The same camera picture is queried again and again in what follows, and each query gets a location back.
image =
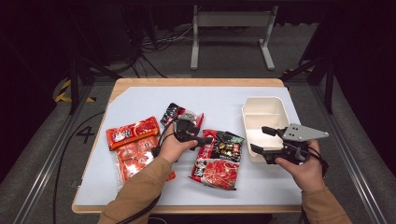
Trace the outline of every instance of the sleeve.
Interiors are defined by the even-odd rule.
[[[100,215],[100,224],[118,223],[147,207],[163,189],[172,168],[171,162],[157,157],[122,187],[116,199]],[[132,223],[148,223],[149,212]]]
[[[352,223],[346,211],[328,188],[302,192],[303,209],[311,224]]]

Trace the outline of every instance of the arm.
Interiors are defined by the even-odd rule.
[[[308,144],[319,152],[318,141],[311,140]],[[303,191],[303,209],[311,224],[351,223],[344,208],[326,187],[322,177],[322,168],[317,159],[310,157],[303,165],[295,165],[277,158],[276,163],[293,176],[297,186]]]
[[[173,124],[165,136],[172,134]],[[163,185],[171,171],[172,164],[183,152],[195,147],[197,141],[180,143],[169,135],[161,146],[160,154],[147,167],[133,175],[122,187],[117,198],[110,202],[101,213],[99,223],[118,223],[147,207],[163,190]],[[149,212],[132,223],[147,223]]]

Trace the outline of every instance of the package image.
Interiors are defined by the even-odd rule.
[[[216,130],[203,130],[203,134],[204,137],[213,137],[213,141],[200,148],[191,179],[209,187],[235,189],[245,139]]]
[[[110,151],[117,147],[126,145],[133,141],[156,135],[160,132],[160,127],[155,117],[140,120],[136,123],[125,125],[119,128],[106,130],[108,148]]]
[[[201,127],[202,125],[202,121],[204,119],[204,114],[199,114],[196,115],[195,113],[187,110],[184,107],[181,107],[175,103],[171,103],[167,108],[165,113],[163,114],[163,117],[160,120],[160,123],[163,124],[163,126],[166,126],[169,122],[171,122],[174,118],[176,118],[179,115],[183,115],[183,114],[191,114],[194,116],[194,121],[192,121],[194,123],[195,126],[197,126],[198,128]]]
[[[157,137],[149,136],[117,148],[122,183],[125,183],[131,176],[137,174],[154,160],[151,149],[157,145]]]

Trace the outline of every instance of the white container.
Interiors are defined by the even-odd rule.
[[[277,97],[248,97],[242,106],[242,114],[249,158],[254,162],[266,162],[262,155],[251,150],[250,144],[263,147],[264,150],[280,150],[283,147],[279,136],[262,132],[262,126],[284,129],[290,125],[282,100]]]

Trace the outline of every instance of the table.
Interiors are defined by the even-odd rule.
[[[228,95],[213,94],[228,92]],[[133,101],[146,104],[138,106]],[[145,118],[153,108],[156,118],[161,116],[171,103],[163,99],[178,99],[185,108],[196,113],[205,112],[202,129],[213,128],[234,132],[245,136],[242,121],[242,105],[245,95],[276,95],[284,104],[290,122],[299,123],[289,92],[283,83],[276,78],[121,78],[116,82],[110,96],[106,114],[102,120],[100,131],[96,136],[90,158],[87,162],[83,181],[78,189],[72,209],[76,213],[100,213],[106,204],[117,194],[117,185],[110,182],[118,181],[115,172],[115,155],[110,155],[106,145],[105,130],[125,123],[125,114],[133,120]],[[225,99],[224,102],[212,102],[209,99]],[[255,163],[248,158],[246,143],[242,147],[242,160],[236,182],[237,190],[213,189],[190,180],[186,174],[191,173],[197,150],[186,152],[174,164],[177,178],[167,182],[163,196],[153,209],[157,214],[194,214],[194,213],[288,213],[300,212],[301,193],[286,171],[276,165]]]

